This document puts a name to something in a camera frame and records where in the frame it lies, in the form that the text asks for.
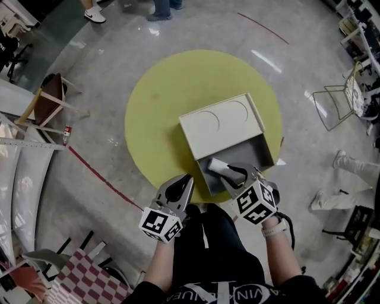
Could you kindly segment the person's black shorts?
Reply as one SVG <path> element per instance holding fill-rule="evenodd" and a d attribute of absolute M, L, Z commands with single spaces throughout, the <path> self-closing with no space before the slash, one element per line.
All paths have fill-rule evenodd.
<path fill-rule="evenodd" d="M 265 283 L 258 258 L 243 246 L 232 218 L 215 204 L 202 213 L 186 208 L 185 227 L 174 243 L 173 287 L 188 283 Z"/>

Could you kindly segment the small white roll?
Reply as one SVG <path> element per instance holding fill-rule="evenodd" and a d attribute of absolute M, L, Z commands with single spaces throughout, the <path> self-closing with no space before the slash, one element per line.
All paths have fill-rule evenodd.
<path fill-rule="evenodd" d="M 230 168 L 228 163 L 223 162 L 217 158 L 212 158 L 208 163 L 207 169 L 214 173 L 222 175 L 223 173 L 227 172 Z"/>

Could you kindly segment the black office chair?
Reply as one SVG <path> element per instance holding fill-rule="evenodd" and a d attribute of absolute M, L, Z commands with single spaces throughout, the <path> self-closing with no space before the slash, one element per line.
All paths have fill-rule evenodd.
<path fill-rule="evenodd" d="M 8 67 L 7 77 L 10 83 L 14 83 L 12 80 L 15 66 L 19 63 L 27 63 L 27 59 L 23 59 L 22 55 L 27 50 L 27 48 L 32 48 L 33 44 L 26 44 L 22 50 L 16 53 L 18 47 L 20 46 L 19 40 L 16 37 L 11 37 L 3 34 L 0 29 L 0 72 Z"/>

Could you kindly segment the red and white checkered table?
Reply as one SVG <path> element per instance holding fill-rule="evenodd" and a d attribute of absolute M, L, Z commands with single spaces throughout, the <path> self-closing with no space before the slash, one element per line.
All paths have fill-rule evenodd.
<path fill-rule="evenodd" d="M 43 304 L 121 304 L 132 292 L 77 249 L 52 282 Z"/>

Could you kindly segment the white metal shelf rack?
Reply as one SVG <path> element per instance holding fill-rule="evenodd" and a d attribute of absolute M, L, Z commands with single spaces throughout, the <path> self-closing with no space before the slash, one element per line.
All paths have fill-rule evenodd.
<path fill-rule="evenodd" d="M 56 144 L 44 129 L 20 128 L 0 113 L 0 251 L 17 265 L 19 246 L 35 250 L 40 196 Z"/>

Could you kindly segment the plastic bottle with red label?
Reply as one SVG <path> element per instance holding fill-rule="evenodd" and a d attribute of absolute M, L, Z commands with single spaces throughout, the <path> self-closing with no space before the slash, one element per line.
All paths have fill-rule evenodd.
<path fill-rule="evenodd" d="M 72 132 L 73 123 L 74 123 L 73 120 L 69 120 L 65 125 L 64 134 L 63 134 L 63 143 L 62 143 L 64 146 L 67 146 L 68 144 L 68 141 Z"/>

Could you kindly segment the red cloth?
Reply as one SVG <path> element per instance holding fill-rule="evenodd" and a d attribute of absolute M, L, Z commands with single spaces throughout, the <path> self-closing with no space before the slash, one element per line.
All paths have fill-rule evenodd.
<path fill-rule="evenodd" d="M 46 294 L 46 286 L 37 271 L 26 264 L 0 278 L 0 300 L 10 302 L 10 292 L 16 287 L 35 297 L 40 303 Z"/>

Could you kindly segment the round table with green cloth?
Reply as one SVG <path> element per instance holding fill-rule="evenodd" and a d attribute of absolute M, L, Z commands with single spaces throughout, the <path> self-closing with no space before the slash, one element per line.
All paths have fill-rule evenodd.
<path fill-rule="evenodd" d="M 194 203 L 220 203 L 211 196 L 179 124 L 202 107 L 249 93 L 265 126 L 274 160 L 283 137 L 277 98 L 265 79 L 245 61 L 213 50 L 189 50 L 162 59 L 137 82 L 126 107 L 125 138 L 140 172 L 156 188 L 174 176 L 194 177 Z"/>

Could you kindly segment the white wrist watch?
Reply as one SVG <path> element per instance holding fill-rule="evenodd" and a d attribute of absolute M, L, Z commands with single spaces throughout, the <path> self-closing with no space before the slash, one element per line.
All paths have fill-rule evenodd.
<path fill-rule="evenodd" d="M 262 229 L 262 235 L 263 237 L 268 238 L 286 230 L 287 230 L 286 222 L 282 220 L 276 226 L 270 229 Z"/>

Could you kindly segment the person's left forearm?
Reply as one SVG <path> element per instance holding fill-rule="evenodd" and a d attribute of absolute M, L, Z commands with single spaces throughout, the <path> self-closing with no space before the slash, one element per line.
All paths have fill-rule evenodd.
<path fill-rule="evenodd" d="M 158 242 L 143 281 L 152 283 L 167 293 L 173 280 L 175 241 Z"/>

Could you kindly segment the person's black printed shirt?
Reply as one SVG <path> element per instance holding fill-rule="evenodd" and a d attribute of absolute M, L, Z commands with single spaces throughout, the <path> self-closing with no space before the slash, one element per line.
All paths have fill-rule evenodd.
<path fill-rule="evenodd" d="M 315 280 L 298 275 L 276 289 L 244 281 L 188 283 L 165 294 L 140 283 L 121 304 L 329 304 Z"/>

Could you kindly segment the white work desk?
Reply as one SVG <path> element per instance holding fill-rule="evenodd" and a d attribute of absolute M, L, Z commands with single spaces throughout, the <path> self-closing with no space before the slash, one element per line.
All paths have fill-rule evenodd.
<path fill-rule="evenodd" d="M 363 67 L 371 66 L 380 76 L 380 14 L 369 0 L 341 0 L 335 10 L 345 10 L 338 23 L 344 34 L 341 45 L 360 37 L 365 50 Z"/>

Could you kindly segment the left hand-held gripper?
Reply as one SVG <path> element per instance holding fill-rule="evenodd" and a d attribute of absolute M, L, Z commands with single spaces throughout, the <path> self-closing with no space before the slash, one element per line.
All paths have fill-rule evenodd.
<path fill-rule="evenodd" d="M 194 179 L 190 174 L 166 181 L 158 189 L 154 203 L 144 208 L 138 228 L 158 242 L 170 243 L 183 229 L 193 190 Z"/>

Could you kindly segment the person's right forearm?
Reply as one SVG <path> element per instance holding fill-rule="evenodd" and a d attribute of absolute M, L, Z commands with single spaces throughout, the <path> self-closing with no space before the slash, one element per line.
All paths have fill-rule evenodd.
<path fill-rule="evenodd" d="M 268 266 L 274 287 L 301 276 L 302 271 L 284 231 L 265 237 Z"/>

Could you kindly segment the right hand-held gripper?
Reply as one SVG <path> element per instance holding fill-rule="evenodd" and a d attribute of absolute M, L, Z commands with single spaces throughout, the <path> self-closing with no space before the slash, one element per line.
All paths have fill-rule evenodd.
<path fill-rule="evenodd" d="M 220 180 L 229 195 L 234 198 L 231 203 L 235 214 L 253 225 L 261 224 L 277 212 L 280 194 L 277 185 L 264 178 L 264 175 L 249 163 L 230 163 L 227 167 L 248 178 Z"/>

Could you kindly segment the grey plastic chair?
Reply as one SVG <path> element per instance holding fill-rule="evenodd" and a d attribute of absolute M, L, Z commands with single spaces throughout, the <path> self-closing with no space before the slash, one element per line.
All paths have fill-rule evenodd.
<path fill-rule="evenodd" d="M 53 281 L 57 274 L 49 277 L 48 271 L 54 266 L 60 272 L 70 259 L 70 255 L 58 254 L 50 249 L 40 249 L 37 251 L 26 252 L 21 255 L 28 264 L 37 267 L 48 282 Z"/>

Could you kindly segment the beige box with sliding lid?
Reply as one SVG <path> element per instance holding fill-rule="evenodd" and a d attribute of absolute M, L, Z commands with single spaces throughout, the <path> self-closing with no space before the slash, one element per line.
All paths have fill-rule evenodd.
<path fill-rule="evenodd" d="M 249 93 L 182 115 L 179 122 L 212 196 L 226 190 L 220 175 L 208 169 L 213 158 L 249 163 L 262 172 L 274 166 L 264 123 Z"/>

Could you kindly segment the black metal chair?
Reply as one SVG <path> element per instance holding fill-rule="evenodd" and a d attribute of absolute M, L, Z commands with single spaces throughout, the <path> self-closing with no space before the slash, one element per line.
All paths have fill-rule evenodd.
<path fill-rule="evenodd" d="M 356 248 L 372 220 L 373 213 L 374 211 L 370 208 L 356 206 L 343 232 L 332 232 L 323 229 L 322 233 L 336 236 L 340 240 L 346 240 Z"/>

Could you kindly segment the wooden chair with brown seat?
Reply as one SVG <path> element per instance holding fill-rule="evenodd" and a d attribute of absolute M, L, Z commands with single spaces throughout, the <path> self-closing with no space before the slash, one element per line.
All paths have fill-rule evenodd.
<path fill-rule="evenodd" d="M 74 107 L 66 102 L 65 88 L 67 91 L 74 91 L 77 94 L 83 93 L 60 73 L 51 74 L 49 81 L 36 91 L 27 109 L 14 123 L 41 131 L 64 134 L 64 131 L 46 127 L 63 108 L 74 111 L 80 119 L 89 117 L 89 110 Z"/>

